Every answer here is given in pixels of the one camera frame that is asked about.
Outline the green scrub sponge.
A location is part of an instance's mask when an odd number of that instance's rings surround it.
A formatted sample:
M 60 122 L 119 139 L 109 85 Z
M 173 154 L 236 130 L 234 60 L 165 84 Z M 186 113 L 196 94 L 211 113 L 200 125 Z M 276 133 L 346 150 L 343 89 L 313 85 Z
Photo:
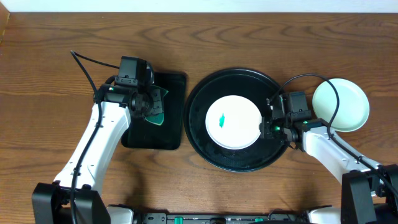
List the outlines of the green scrub sponge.
M 165 96 L 169 91 L 152 85 L 149 89 L 149 99 L 150 105 L 149 109 L 146 111 L 145 120 L 152 124 L 161 126 L 165 119 Z

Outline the white plate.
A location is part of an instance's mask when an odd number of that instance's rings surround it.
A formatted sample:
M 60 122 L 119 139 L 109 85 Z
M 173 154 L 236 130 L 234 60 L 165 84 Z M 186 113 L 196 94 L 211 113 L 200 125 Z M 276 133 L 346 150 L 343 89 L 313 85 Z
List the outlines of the white plate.
M 205 116 L 206 131 L 217 145 L 240 150 L 251 146 L 260 136 L 262 116 L 249 99 L 228 95 L 216 100 Z

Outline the pale green plate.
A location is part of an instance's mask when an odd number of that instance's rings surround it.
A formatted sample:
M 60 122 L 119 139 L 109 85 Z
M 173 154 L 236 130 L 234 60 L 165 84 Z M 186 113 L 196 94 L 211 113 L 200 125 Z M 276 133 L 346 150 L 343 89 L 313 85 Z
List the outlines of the pale green plate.
M 312 106 L 317 118 L 331 122 L 339 132 L 361 128 L 369 117 L 369 100 L 357 84 L 342 78 L 323 82 L 315 90 Z

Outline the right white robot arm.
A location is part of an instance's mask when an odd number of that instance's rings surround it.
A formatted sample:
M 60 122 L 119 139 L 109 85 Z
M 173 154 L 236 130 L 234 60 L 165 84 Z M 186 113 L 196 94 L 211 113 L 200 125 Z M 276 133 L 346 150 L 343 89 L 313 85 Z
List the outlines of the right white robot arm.
M 341 184 L 341 207 L 307 211 L 310 223 L 397 223 L 397 165 L 367 158 L 322 119 L 265 119 L 260 137 L 295 143 L 319 161 Z

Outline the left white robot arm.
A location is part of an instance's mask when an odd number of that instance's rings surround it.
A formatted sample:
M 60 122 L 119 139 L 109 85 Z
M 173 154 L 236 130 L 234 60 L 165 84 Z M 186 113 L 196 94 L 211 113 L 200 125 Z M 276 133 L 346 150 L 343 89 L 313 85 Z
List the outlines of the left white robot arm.
M 162 123 L 168 91 L 150 86 L 104 84 L 95 90 L 90 121 L 68 163 L 51 184 L 37 184 L 32 194 L 36 223 L 133 223 L 134 211 L 106 206 L 101 199 L 111 158 L 132 116 Z

